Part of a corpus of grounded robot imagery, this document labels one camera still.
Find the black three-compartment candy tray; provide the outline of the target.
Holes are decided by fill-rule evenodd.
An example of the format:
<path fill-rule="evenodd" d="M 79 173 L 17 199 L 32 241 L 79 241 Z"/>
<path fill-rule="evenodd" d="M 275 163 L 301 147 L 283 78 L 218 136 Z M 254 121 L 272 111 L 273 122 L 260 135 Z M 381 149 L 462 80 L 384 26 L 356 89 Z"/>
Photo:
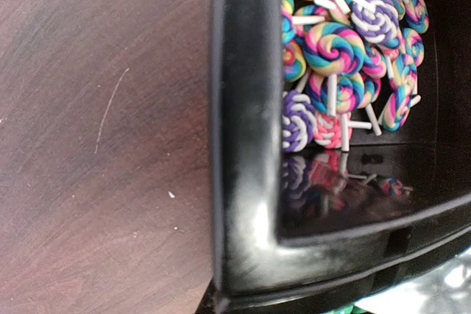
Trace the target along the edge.
<path fill-rule="evenodd" d="M 470 246 L 470 0 L 426 0 L 421 102 L 350 151 L 282 141 L 281 0 L 213 0 L 213 313 L 325 313 Z"/>

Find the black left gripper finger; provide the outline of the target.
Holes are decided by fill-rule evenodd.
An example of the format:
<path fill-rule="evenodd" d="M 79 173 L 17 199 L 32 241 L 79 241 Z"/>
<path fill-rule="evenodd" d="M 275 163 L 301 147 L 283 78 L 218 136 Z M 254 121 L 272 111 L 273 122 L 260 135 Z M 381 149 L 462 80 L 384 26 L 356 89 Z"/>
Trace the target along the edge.
<path fill-rule="evenodd" d="M 216 285 L 212 279 L 196 309 L 196 314 L 226 314 L 230 313 L 230 294 Z"/>

